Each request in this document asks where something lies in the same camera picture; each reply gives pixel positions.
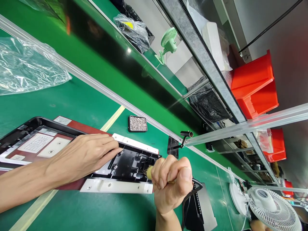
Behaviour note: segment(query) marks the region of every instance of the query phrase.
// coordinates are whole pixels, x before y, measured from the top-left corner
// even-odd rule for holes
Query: white floor line
[[[119,116],[122,114],[122,112],[124,111],[125,107],[124,106],[120,106],[119,109],[113,114],[113,116],[111,116],[111,118],[104,124],[104,126],[102,126],[102,128],[100,129],[103,132],[107,132],[108,129],[113,125],[113,123],[117,120],[117,118],[119,118]]]
[[[9,231],[26,231],[57,192],[58,190],[50,190],[40,195]]]
[[[218,173],[217,166],[216,166],[216,171],[217,171],[217,174],[218,174],[218,179],[219,179],[219,183],[220,183],[220,186],[221,186],[222,194],[223,194],[223,196],[224,196],[224,200],[225,200],[225,203],[226,203],[226,209],[227,209],[227,211],[228,211],[228,215],[229,215],[231,227],[232,227],[232,230],[234,231],[233,225],[232,225],[232,221],[231,221],[231,217],[230,217],[229,210],[228,210],[227,201],[226,201],[225,194],[224,194],[224,190],[223,190],[222,185],[221,185],[221,181],[220,181],[220,177],[219,177],[219,173]]]

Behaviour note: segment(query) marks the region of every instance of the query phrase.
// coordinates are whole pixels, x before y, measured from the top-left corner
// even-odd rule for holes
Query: red storage bin
[[[263,152],[268,162],[275,162],[284,160],[287,158],[285,141],[283,138],[282,129],[271,129],[272,132],[272,144],[274,148],[273,153]]]
[[[292,182],[285,180],[286,188],[293,188]],[[282,191],[286,197],[293,198],[294,192]]]
[[[247,119],[278,107],[269,50],[266,55],[234,70],[231,90]]]

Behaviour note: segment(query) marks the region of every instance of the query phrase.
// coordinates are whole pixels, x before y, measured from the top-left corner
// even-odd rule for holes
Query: black plastic bag
[[[203,81],[205,81],[205,77],[201,77],[196,83],[189,87],[188,92]],[[206,84],[195,94],[190,96],[189,102],[203,119],[212,123],[230,118],[229,113],[220,102],[210,83]]]
[[[121,14],[124,14],[126,17],[133,19],[134,21],[142,22],[141,18],[137,15],[134,9],[129,5],[126,4],[123,0],[110,0],[112,4],[120,11]],[[148,33],[148,38],[150,44],[152,44],[155,36],[150,32],[148,27],[145,28]]]

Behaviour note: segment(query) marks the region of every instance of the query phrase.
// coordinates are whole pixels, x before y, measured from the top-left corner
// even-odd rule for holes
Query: white desk fan
[[[277,193],[262,188],[252,187],[244,196],[234,183],[230,184],[230,193],[233,203],[240,214],[248,207],[267,227],[274,231],[301,231],[302,225],[292,206]]]

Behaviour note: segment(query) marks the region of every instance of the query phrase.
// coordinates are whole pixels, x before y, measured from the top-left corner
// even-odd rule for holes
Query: white wall
[[[296,0],[234,0],[247,43]],[[252,59],[270,50],[280,111],[308,102],[308,2],[302,1],[249,50]],[[282,127],[287,160],[279,162],[294,187],[308,187],[308,121]]]

